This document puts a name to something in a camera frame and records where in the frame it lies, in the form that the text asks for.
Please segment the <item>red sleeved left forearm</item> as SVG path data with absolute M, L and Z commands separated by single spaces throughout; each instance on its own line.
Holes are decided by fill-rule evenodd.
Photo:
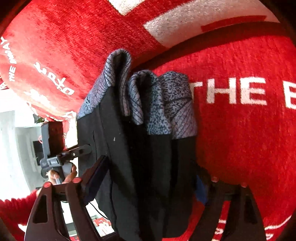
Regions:
M 27 225 L 34 202 L 41 190 L 34 190 L 25 198 L 1 200 L 1 240 L 24 240 L 25 232 L 19 225 Z

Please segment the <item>operator left hand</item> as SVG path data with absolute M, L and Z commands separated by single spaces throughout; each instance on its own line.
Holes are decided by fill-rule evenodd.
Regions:
M 71 169 L 71 173 L 65 177 L 64 181 L 62 182 L 63 184 L 64 183 L 69 183 L 71 182 L 75 177 L 77 176 L 77 168 L 76 166 L 73 164 L 72 165 L 72 169 Z M 59 179 L 59 174 L 54 171 L 54 170 L 50 170 L 48 172 L 48 180 L 49 182 L 51 182 L 53 185 L 57 185 L 57 182 L 56 180 Z

